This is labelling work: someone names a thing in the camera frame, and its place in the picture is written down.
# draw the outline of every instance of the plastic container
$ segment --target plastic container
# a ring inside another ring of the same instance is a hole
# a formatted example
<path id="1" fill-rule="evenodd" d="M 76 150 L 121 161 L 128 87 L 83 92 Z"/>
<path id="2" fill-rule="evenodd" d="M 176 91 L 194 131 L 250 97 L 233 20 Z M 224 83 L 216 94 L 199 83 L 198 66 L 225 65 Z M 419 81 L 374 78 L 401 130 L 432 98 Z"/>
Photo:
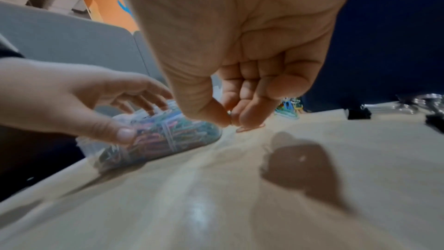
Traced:
<path id="1" fill-rule="evenodd" d="M 77 145 L 88 161 L 100 172 L 170 156 L 217 141 L 222 130 L 214 124 L 191 121 L 170 104 L 171 110 L 150 117 L 143 110 L 121 114 L 114 119 L 137 129 L 133 145 L 123 147 L 86 137 L 77 138 Z"/>

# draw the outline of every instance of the palm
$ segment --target palm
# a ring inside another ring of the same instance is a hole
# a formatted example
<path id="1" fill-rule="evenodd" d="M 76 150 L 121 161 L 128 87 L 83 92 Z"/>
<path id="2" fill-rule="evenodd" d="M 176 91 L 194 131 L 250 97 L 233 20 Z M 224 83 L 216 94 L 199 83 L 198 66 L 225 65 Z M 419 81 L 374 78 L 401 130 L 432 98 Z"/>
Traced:
<path id="1" fill-rule="evenodd" d="M 131 0 L 175 98 L 192 118 L 257 126 L 313 83 L 346 0 Z M 222 79 L 222 107 L 209 76 Z"/>

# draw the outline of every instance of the wooden table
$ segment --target wooden table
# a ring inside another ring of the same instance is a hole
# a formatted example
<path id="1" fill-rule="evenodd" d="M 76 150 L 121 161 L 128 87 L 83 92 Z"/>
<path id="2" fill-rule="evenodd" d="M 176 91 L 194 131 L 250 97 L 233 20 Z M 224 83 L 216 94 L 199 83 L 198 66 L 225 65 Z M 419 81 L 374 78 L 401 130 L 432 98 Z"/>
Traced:
<path id="1" fill-rule="evenodd" d="M 102 176 L 82 161 L 0 203 L 0 249 L 441 250 L 444 135 L 424 119 L 275 116 Z"/>

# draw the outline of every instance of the person's left hand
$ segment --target person's left hand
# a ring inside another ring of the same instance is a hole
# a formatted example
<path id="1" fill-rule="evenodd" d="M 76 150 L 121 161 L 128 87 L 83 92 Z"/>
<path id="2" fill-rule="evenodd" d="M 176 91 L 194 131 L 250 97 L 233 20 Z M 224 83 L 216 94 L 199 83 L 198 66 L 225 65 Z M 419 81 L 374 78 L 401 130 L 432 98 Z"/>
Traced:
<path id="1" fill-rule="evenodd" d="M 128 101 L 153 112 L 172 99 L 150 77 L 89 65 L 0 59 L 0 124 L 24 130 L 86 136 L 130 144 L 136 131 L 93 109 L 111 105 L 126 113 Z"/>

